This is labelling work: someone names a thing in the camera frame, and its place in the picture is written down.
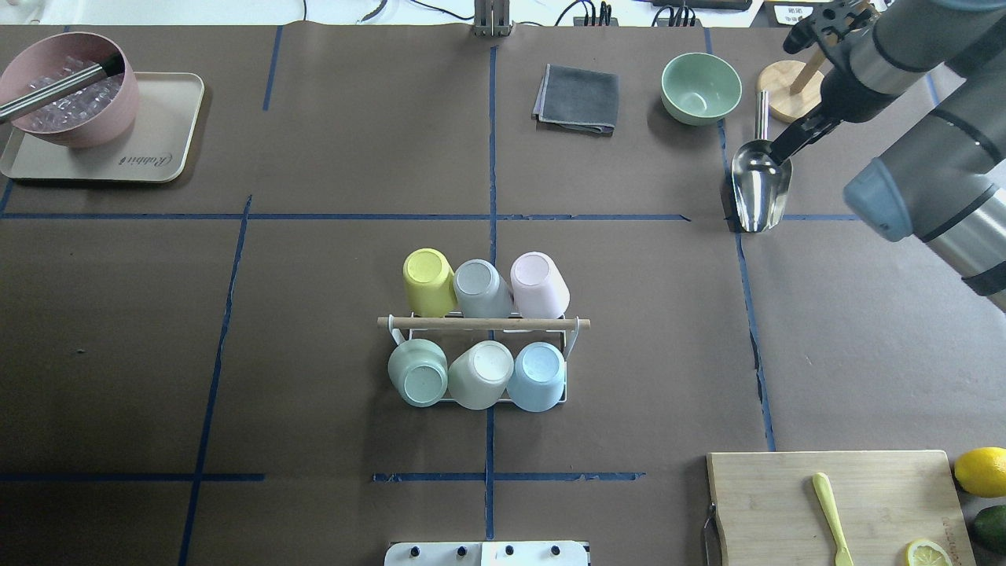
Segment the yellow spoon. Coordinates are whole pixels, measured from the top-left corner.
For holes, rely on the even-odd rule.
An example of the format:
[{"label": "yellow spoon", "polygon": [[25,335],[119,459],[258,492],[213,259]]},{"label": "yellow spoon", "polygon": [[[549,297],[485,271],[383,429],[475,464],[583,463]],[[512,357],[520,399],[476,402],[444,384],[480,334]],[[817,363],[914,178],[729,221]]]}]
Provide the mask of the yellow spoon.
[{"label": "yellow spoon", "polygon": [[831,491],[831,481],[819,471],[811,477],[811,483],[814,484],[814,493],[821,502],[821,511],[828,520],[828,527],[831,527],[831,535],[835,537],[835,546],[838,548],[835,553],[835,566],[852,566],[852,555],[849,554],[849,545],[845,542],[845,534],[842,533],[842,523],[838,520],[838,508],[835,507],[835,494]]}]

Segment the yellow cup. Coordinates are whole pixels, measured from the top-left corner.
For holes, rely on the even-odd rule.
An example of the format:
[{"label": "yellow cup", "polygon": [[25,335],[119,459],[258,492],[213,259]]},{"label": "yellow cup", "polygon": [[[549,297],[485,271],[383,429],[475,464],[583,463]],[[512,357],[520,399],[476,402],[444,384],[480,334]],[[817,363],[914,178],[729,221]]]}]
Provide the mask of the yellow cup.
[{"label": "yellow cup", "polygon": [[444,253],[431,247],[416,249],[401,265],[408,307],[417,317],[444,317],[454,311],[454,269]]}]

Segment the lemon slice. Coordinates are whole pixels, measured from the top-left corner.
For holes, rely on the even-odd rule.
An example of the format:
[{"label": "lemon slice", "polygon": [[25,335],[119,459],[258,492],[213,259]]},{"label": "lemon slice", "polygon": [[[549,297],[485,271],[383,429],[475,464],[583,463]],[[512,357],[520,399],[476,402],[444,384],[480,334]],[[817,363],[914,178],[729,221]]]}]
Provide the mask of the lemon slice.
[{"label": "lemon slice", "polygon": [[918,539],[908,544],[904,550],[907,566],[954,566],[947,551],[929,539]]}]

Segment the wooden dowel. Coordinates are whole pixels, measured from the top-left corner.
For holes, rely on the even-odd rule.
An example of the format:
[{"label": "wooden dowel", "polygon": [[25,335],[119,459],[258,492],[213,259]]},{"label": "wooden dowel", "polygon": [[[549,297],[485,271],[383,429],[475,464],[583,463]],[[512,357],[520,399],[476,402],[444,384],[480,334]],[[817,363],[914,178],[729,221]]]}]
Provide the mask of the wooden dowel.
[{"label": "wooden dowel", "polygon": [[803,91],[807,83],[811,81],[811,77],[814,76],[817,69],[821,68],[822,64],[824,64],[824,51],[821,50],[821,47],[818,47],[814,51],[814,54],[811,55],[811,60],[804,65],[804,69],[797,75],[797,79],[793,81],[793,84],[790,84],[790,93],[799,95]]},{"label": "wooden dowel", "polygon": [[[387,317],[377,319],[377,326],[387,329]],[[574,331],[575,319],[421,319],[395,318],[392,329],[399,331]],[[591,320],[580,319],[579,328],[590,329]]]}]

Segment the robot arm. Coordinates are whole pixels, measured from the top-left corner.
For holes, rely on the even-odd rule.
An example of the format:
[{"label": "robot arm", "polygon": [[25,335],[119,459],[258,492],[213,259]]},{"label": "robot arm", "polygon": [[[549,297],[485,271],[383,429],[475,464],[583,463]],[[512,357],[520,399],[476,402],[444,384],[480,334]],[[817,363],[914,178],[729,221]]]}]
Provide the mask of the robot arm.
[{"label": "robot arm", "polygon": [[919,237],[1006,312],[1006,190],[986,176],[1006,153],[1006,0],[898,0],[880,17],[854,4],[822,5],[787,38],[790,52],[816,41],[834,68],[772,158],[873,118],[947,61],[966,82],[856,175],[845,200],[887,239]]}]

